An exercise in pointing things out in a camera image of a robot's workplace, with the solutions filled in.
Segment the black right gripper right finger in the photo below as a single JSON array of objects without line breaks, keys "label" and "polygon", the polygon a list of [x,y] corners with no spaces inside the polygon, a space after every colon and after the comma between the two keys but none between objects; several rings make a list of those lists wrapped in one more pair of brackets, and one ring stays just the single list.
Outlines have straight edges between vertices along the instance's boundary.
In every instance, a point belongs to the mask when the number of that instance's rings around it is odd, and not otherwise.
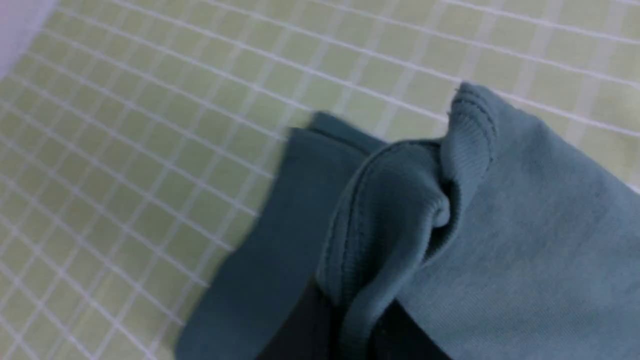
[{"label": "black right gripper right finger", "polygon": [[423,332],[398,301],[389,305],[375,324],[368,360],[450,360]]}]

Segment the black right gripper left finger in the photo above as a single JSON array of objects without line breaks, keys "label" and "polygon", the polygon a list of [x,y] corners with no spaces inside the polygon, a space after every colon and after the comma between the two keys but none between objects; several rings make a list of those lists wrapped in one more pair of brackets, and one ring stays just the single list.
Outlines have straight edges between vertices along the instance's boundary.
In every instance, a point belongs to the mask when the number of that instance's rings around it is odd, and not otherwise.
[{"label": "black right gripper left finger", "polygon": [[342,312],[315,280],[258,354],[259,360],[336,360]]}]

